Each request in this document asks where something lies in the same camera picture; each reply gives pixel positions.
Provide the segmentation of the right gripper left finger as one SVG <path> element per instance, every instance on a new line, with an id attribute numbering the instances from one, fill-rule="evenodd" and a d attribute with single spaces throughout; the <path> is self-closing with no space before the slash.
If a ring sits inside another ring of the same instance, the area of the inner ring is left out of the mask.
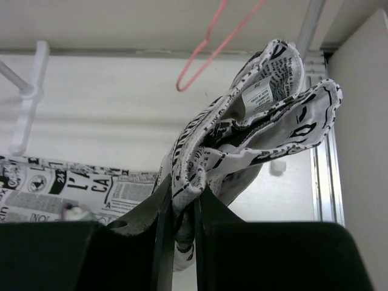
<path id="1" fill-rule="evenodd" d="M 2 290 L 150 290 L 163 244 L 172 263 L 171 178 L 110 224 L 1 225 Z"/>

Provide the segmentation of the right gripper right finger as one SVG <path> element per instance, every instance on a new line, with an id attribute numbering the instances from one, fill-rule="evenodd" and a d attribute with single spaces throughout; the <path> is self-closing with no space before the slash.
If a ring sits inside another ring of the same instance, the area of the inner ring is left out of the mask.
<path id="1" fill-rule="evenodd" d="M 199 290 L 372 290 L 350 233 L 332 222 L 246 222 L 209 188 L 195 200 Z"/>

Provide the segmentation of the newspaper print trousers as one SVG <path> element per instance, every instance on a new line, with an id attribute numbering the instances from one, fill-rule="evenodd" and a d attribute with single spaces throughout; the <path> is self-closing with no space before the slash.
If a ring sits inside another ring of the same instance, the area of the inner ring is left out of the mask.
<path id="1" fill-rule="evenodd" d="M 206 187 L 229 205 L 264 163 L 320 145 L 343 100 L 325 79 L 305 89 L 297 49 L 280 39 L 255 53 L 225 95 L 194 117 L 157 172 L 134 172 L 27 156 L 1 157 L 1 222 L 90 220 L 103 224 L 123 214 L 119 199 L 142 202 L 172 179 L 175 235 L 173 268 L 194 263 L 192 202 Z"/>

